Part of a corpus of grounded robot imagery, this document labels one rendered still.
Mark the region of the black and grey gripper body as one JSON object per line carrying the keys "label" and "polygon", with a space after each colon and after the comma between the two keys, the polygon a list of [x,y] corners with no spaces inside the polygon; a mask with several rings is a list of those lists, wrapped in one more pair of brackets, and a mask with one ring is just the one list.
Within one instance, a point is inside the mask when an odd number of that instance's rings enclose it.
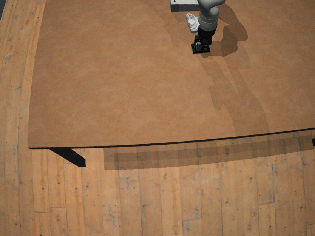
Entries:
{"label": "black and grey gripper body", "polygon": [[207,46],[212,44],[212,36],[215,34],[217,28],[217,22],[206,23],[200,19],[200,17],[195,17],[191,13],[186,14],[186,20],[191,33],[197,33],[202,46]]}

